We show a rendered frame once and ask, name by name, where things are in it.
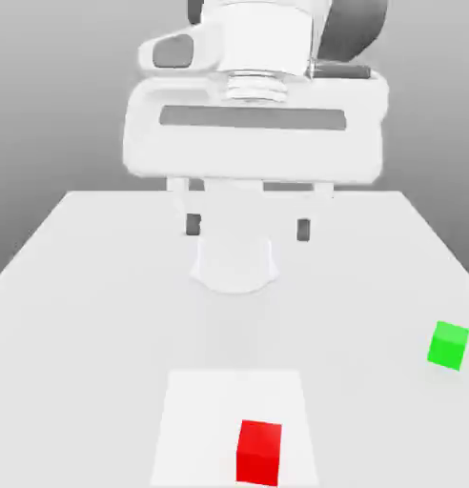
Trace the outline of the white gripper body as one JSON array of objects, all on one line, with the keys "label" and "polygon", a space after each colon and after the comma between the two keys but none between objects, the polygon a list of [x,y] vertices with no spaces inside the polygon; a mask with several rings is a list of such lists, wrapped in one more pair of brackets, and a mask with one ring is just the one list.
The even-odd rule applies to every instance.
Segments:
[{"label": "white gripper body", "polygon": [[227,77],[152,77],[127,105],[123,163],[140,177],[370,184],[389,86],[290,79],[282,104],[226,100]]}]

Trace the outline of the small green cube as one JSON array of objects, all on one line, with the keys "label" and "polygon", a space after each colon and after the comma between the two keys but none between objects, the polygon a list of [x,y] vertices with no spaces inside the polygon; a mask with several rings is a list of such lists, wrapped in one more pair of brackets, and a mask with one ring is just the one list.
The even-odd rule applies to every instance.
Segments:
[{"label": "small green cube", "polygon": [[468,337],[468,328],[438,321],[430,342],[427,360],[439,366],[459,371]]}]

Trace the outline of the small red cube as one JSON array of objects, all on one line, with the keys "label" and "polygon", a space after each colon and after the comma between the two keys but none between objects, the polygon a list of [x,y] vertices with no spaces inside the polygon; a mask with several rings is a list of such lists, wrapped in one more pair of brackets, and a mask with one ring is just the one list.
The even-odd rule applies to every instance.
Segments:
[{"label": "small red cube", "polygon": [[282,425],[243,419],[235,454],[235,480],[278,485]]}]

